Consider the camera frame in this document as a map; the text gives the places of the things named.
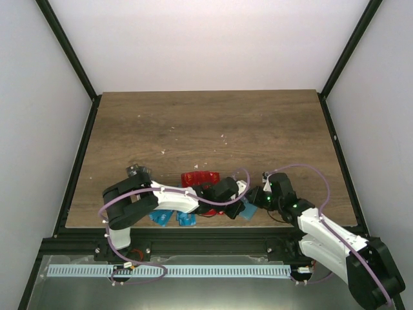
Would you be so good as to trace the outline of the blue card holder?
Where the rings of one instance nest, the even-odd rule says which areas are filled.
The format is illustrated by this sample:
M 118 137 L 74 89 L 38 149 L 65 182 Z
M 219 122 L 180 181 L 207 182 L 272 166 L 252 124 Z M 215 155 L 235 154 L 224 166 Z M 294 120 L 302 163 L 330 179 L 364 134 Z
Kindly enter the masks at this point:
M 257 211 L 257 207 L 250 203 L 245 197 L 241 199 L 244 209 L 239 213 L 239 215 L 245 220 L 250 221 Z

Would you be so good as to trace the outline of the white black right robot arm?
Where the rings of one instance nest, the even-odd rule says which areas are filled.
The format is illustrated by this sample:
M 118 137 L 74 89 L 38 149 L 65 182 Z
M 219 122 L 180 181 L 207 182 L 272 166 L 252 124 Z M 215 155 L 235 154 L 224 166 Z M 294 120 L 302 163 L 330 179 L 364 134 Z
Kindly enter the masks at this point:
M 285 173 L 268 174 L 264 180 L 246 197 L 256 207 L 277 211 L 304 234 L 287 243 L 289 257 L 302 260 L 306 256 L 324 265 L 348 285 L 363 309 L 390 305 L 405 290 L 403 277 L 380 238 L 356 235 L 327 218 L 313 203 L 297 197 Z

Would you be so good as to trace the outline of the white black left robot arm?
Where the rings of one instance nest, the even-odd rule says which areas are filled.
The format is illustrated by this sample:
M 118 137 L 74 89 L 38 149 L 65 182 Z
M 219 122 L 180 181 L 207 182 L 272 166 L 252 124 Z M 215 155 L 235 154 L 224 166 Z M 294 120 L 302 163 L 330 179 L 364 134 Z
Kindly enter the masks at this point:
M 138 171 L 106 188 L 98 216 L 106 225 L 109 253 L 116 260 L 126 260 L 132 253 L 131 227 L 154 211 L 202 215 L 211 210 L 238 213 L 250 187 L 250 175 L 246 177 L 245 181 L 226 177 L 216 184 L 204 182 L 173 187 L 152 180 L 147 172 Z

